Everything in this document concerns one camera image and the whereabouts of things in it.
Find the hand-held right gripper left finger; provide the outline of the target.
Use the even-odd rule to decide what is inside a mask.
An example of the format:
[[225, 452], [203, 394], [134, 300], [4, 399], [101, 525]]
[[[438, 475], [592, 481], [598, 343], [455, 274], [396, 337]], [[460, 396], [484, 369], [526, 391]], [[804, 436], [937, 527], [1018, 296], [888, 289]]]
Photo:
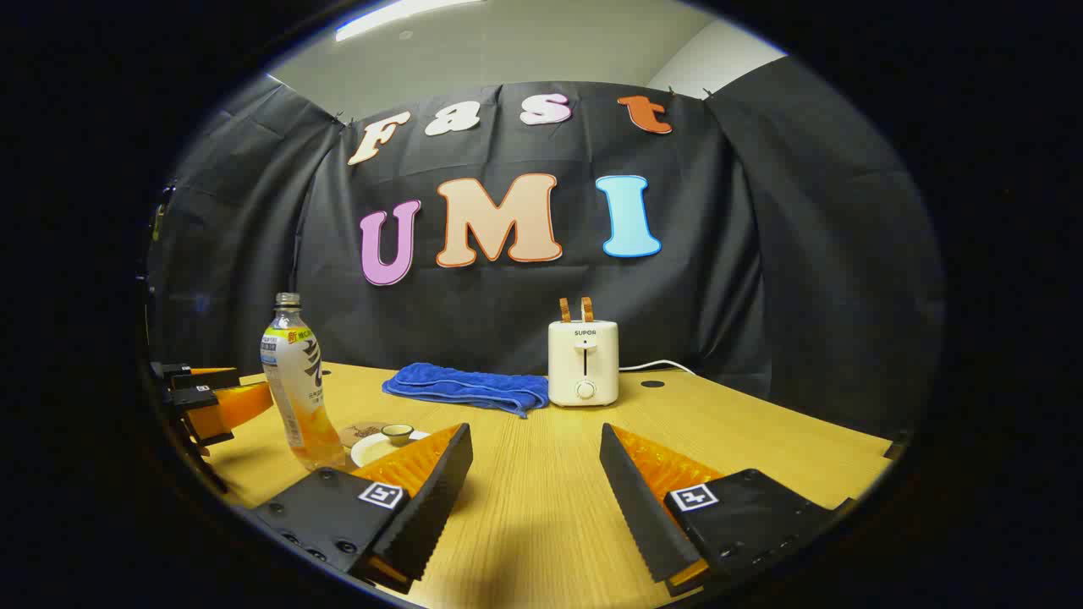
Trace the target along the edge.
[[423, 578], [472, 459], [470, 425], [452, 425], [352, 472], [309, 472], [249, 513], [318, 562], [406, 594]]

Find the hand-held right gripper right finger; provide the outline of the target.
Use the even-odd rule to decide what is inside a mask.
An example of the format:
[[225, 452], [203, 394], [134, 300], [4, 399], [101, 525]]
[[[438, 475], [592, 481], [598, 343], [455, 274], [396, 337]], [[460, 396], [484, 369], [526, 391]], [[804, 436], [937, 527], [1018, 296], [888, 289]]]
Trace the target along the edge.
[[719, 472], [608, 423], [599, 458], [647, 570], [673, 596], [751, 581], [852, 506], [825, 507], [756, 468]]

